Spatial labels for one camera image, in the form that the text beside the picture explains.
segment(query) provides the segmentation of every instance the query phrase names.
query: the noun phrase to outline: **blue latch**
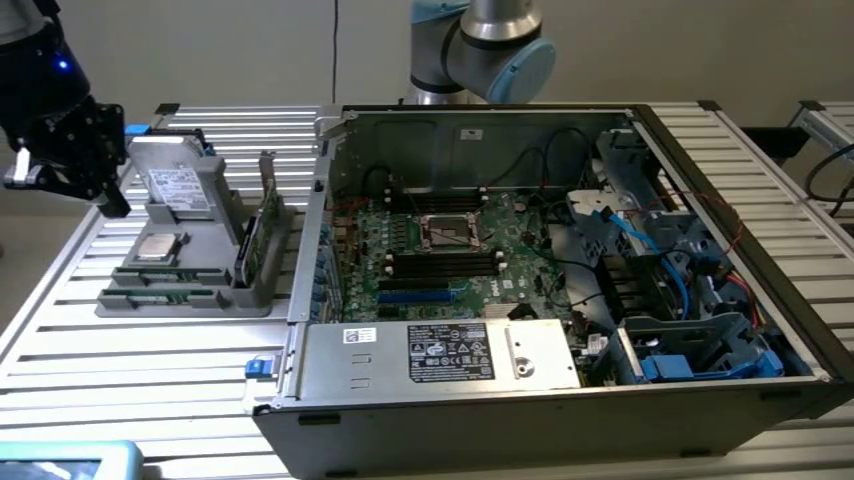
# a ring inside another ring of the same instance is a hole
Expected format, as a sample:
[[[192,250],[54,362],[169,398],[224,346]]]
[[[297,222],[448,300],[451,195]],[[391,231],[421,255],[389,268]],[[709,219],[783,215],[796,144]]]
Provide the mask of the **blue latch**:
[[[273,360],[256,358],[245,364],[245,378],[272,378]]]
[[[130,123],[124,126],[125,135],[145,135],[150,127],[144,123]]]
[[[755,361],[735,365],[728,370],[695,373],[684,355],[649,355],[640,360],[640,368],[652,383],[773,378],[784,373],[783,363],[772,351],[761,352]]]

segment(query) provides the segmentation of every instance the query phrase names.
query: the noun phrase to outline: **robotic arm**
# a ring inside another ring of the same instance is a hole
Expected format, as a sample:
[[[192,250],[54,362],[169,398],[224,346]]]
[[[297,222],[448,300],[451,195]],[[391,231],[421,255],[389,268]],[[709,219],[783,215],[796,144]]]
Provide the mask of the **robotic arm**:
[[[89,95],[57,14],[53,0],[0,0],[0,127],[17,156],[2,183],[89,200],[120,218],[124,111]]]
[[[413,0],[407,103],[527,103],[555,62],[532,0]]]
[[[100,104],[74,59],[54,0],[0,0],[0,127],[16,152],[6,188],[90,201],[104,216],[130,208],[117,186],[124,111]],[[531,0],[413,0],[407,103],[525,103],[555,60]]]

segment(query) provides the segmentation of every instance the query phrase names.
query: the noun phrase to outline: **metal slats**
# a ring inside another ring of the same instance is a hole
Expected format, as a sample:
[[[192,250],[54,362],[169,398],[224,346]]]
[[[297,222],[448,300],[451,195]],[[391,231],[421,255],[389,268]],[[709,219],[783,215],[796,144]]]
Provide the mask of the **metal slats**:
[[[854,135],[854,102],[820,102],[820,104]]]
[[[835,243],[773,191],[775,184],[749,152],[724,143],[731,137],[707,112],[689,104],[657,105],[655,109],[664,125],[689,145],[688,153],[736,206],[780,267],[803,281],[798,280],[798,288],[822,295],[814,307],[854,348],[852,310],[843,294],[848,284],[824,288],[824,284],[811,280],[854,282],[848,279],[850,263]],[[260,186],[254,175],[257,152],[248,147],[309,143],[312,137],[305,134],[310,132],[313,111],[300,107],[181,109],[169,124],[200,126],[216,145],[246,147],[224,152],[220,149],[220,153],[228,163],[229,184],[250,196],[260,193],[253,190]],[[300,172],[312,170],[313,156],[302,154],[302,150],[309,152],[309,149],[278,152],[277,179],[284,188],[308,186]],[[242,366],[256,355],[277,351],[282,325],[262,319],[132,319],[93,315],[93,295],[120,264],[145,222],[144,186],[136,181],[130,188],[133,217],[96,221],[94,230],[0,365],[5,374],[0,383],[4,392],[0,440],[133,440],[146,457],[145,475],[150,478],[289,478],[242,414]],[[304,202],[300,190],[285,190],[282,195],[288,203]],[[301,217],[296,218],[293,228],[301,228]],[[297,243],[288,248],[278,288],[282,297],[289,290],[286,279]],[[431,478],[848,478],[854,473],[852,445],[854,405],[848,404],[818,421],[783,423],[723,458]]]
[[[229,187],[244,197],[260,195],[260,149],[276,150],[278,191],[285,204],[300,207],[314,163],[313,116],[313,108],[190,109],[177,112],[169,126],[216,124],[205,128],[206,138],[225,157]],[[198,477],[197,469],[184,469],[178,457],[185,455],[262,454],[265,466],[257,472],[282,476],[242,405],[245,363],[280,350],[281,322],[100,318],[93,313],[96,296],[145,225],[146,190],[138,178],[128,184],[132,215],[94,220],[1,366],[0,438],[136,439],[149,462],[162,466],[158,478]],[[297,215],[277,304],[288,302],[301,220]],[[241,462],[220,467],[205,476],[250,473]]]

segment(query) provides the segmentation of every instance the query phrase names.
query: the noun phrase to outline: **blue tab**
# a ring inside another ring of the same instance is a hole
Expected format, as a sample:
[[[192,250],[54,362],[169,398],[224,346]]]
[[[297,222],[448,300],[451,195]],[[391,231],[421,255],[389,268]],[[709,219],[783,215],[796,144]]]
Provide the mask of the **blue tab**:
[[[680,382],[693,378],[684,355],[649,355],[640,361],[649,382]]]
[[[245,364],[245,378],[270,378],[272,360],[254,359]]]
[[[124,126],[125,135],[145,135],[150,127],[142,123],[130,123]]]

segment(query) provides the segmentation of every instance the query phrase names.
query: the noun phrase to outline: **white wall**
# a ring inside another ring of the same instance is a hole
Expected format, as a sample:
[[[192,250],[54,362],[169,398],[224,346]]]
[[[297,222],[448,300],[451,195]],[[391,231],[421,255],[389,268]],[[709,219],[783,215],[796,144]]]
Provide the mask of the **white wall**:
[[[851,0],[536,2],[557,46],[539,100],[715,99],[739,122],[780,124],[798,100],[854,99]],[[330,101],[332,0],[60,3],[96,98],[129,121],[161,102]],[[404,95],[408,4],[340,0],[338,101]],[[8,198],[0,213],[49,208]]]

